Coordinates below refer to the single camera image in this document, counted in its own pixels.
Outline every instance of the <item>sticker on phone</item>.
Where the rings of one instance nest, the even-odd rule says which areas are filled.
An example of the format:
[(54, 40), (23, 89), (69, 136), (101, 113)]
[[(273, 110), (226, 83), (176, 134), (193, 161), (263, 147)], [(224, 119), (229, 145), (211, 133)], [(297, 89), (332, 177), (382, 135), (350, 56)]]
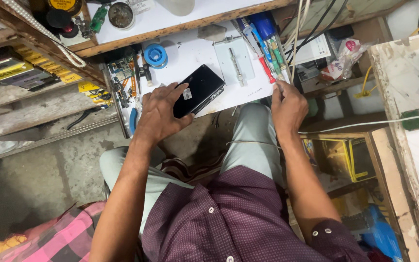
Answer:
[(190, 88), (187, 88), (186, 90), (184, 90), (182, 95), (183, 95), (184, 100), (192, 98), (192, 93), (190, 92)]

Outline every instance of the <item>man's right hand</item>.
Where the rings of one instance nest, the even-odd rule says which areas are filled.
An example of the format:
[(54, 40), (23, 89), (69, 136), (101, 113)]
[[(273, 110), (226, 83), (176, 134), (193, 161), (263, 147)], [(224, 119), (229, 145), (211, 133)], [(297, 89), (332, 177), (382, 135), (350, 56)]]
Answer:
[(308, 113), (308, 102), (305, 97), (286, 81), (276, 81), (272, 92), (272, 121), (277, 139), (282, 144), (298, 136), (298, 129)]

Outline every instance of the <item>man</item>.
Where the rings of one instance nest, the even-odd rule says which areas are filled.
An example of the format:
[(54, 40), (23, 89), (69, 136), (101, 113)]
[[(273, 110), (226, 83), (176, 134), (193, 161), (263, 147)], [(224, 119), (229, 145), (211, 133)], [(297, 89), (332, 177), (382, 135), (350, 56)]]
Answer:
[[(308, 113), (288, 83), (274, 85), (271, 111), (245, 105), (220, 175), (206, 188), (150, 167), (151, 152), (193, 120), (173, 105), (188, 84), (143, 96), (143, 113), (129, 147), (105, 152), (100, 166), (112, 192), (92, 241), (90, 261), (133, 260), (137, 235), (151, 261), (367, 261), (321, 187), (298, 135)], [(283, 186), (277, 140), (301, 242), (285, 221), (276, 183)]]

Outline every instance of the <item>black smartphone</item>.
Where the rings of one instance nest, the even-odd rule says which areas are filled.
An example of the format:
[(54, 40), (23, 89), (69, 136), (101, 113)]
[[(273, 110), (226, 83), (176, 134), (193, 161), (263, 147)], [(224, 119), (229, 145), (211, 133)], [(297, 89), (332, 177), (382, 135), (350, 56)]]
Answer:
[(174, 117), (176, 118), (190, 113), (197, 114), (224, 91), (224, 80), (207, 65), (201, 65), (179, 85), (183, 83), (189, 83), (189, 87), (184, 90), (174, 104)]

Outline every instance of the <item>solder wire spool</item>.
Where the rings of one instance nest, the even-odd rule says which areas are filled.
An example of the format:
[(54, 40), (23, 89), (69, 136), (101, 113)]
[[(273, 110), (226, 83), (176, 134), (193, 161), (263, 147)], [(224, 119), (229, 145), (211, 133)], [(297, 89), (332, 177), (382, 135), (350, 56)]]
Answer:
[(159, 44), (151, 44), (143, 51), (145, 61), (151, 68), (161, 69), (168, 64), (166, 50)]

